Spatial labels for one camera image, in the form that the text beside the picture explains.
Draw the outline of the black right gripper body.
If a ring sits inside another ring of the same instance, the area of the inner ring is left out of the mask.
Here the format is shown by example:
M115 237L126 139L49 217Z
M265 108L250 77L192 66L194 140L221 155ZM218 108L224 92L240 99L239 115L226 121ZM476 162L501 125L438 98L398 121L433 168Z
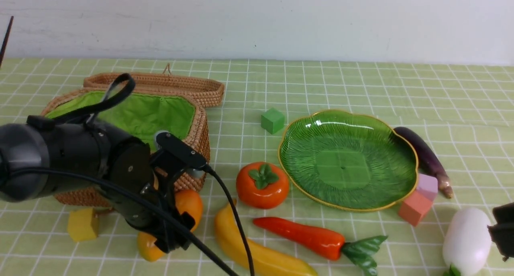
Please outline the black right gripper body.
M491 240L503 256L503 261L508 261L514 257L514 203L495 207L492 214L496 224L487 227Z

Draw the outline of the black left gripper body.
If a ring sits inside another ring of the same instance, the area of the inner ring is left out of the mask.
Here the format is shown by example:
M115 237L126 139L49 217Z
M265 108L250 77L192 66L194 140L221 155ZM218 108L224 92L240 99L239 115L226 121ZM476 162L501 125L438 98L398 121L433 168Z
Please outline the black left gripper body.
M139 152L139 196L147 200L152 209L139 206L139 228L155 228L165 221L155 211L162 211L180 224L180 212L175 203L174 182L164 179L165 172L160 168L151 168L148 151Z

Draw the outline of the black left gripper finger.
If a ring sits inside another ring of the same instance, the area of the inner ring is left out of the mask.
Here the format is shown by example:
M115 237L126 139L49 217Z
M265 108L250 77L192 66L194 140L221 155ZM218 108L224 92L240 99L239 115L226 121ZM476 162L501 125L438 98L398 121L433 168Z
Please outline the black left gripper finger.
M162 252L168 254L171 251L183 247L183 236L177 227L182 224L158 224L155 227L155 245Z
M180 224L181 227L188 230L188 232L191 234L194 226L196 225L196 221L194 217L188 212L181 212ZM187 250L192 243L191 236L185 235L182 232L177 232L177 234L178 245L180 246L180 248Z

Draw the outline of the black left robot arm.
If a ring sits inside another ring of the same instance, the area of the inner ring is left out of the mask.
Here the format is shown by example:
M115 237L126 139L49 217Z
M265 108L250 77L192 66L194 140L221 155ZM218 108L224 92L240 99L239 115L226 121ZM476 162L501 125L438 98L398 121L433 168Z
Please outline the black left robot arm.
M1 200L18 203L95 189L134 229L166 254L187 249L195 220L175 205L175 181L194 168L191 148L174 135L159 148L103 121L61 124L29 116L1 126Z

